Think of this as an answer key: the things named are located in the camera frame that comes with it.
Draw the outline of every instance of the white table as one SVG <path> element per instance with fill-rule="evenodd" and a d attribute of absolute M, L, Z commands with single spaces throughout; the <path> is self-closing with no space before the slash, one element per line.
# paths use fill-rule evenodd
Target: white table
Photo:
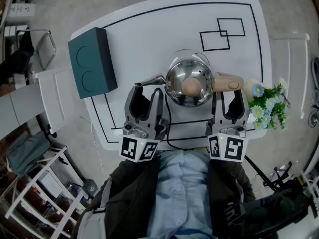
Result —
<path fill-rule="evenodd" d="M 118 150 L 125 122 L 124 104 L 135 82 L 167 74 L 175 51 L 202 52 L 213 70 L 256 79 L 271 87 L 268 33 L 258 0 L 149 0 L 106 15 L 73 33 L 71 39 L 99 27 L 107 32 L 118 88 L 85 103 L 105 149 Z M 147 98 L 152 86 L 144 88 Z M 230 100 L 232 93 L 227 93 Z M 207 146 L 206 122 L 211 102 L 184 108 L 169 102 L 172 112 L 170 143 L 180 147 Z M 247 138 L 262 137 L 248 120 Z M 162 142 L 159 149 L 168 149 Z"/>

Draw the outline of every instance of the stainless steel pot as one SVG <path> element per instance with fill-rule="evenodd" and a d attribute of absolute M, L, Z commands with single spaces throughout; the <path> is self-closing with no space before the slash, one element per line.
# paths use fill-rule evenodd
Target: stainless steel pot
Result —
<path fill-rule="evenodd" d="M 156 75 L 137 86 L 165 84 L 167 95 L 178 105 L 196 107 L 206 103 L 214 91 L 235 91 L 242 88 L 241 77 L 215 73 L 204 54 L 191 49 L 174 53 L 166 78 Z"/>

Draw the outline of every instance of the person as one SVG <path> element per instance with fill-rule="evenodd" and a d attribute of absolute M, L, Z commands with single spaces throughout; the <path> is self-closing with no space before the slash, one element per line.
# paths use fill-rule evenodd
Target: person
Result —
<path fill-rule="evenodd" d="M 125 160 L 109 180 L 102 209 L 107 239 L 216 238 L 227 205 L 255 200 L 240 163 L 211 160 L 199 150 L 164 151 L 141 163 Z M 79 227 L 87 212 L 98 213 L 106 184 L 81 214 L 71 238 L 101 237 L 96 232 L 84 236 L 83 228 L 79 235 Z"/>

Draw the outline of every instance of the metal pot lid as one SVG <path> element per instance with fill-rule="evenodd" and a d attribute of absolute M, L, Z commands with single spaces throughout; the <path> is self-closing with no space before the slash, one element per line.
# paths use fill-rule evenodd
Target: metal pot lid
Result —
<path fill-rule="evenodd" d="M 200 106 L 214 93 L 214 77 L 203 63 L 186 58 L 169 70 L 165 90 L 178 105 Z"/>

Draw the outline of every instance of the shirt button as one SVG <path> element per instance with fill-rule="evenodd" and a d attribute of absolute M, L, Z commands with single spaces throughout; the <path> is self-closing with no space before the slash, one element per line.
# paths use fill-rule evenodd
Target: shirt button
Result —
<path fill-rule="evenodd" d="M 177 220 L 176 225 L 181 226 L 183 224 L 183 220 Z"/>

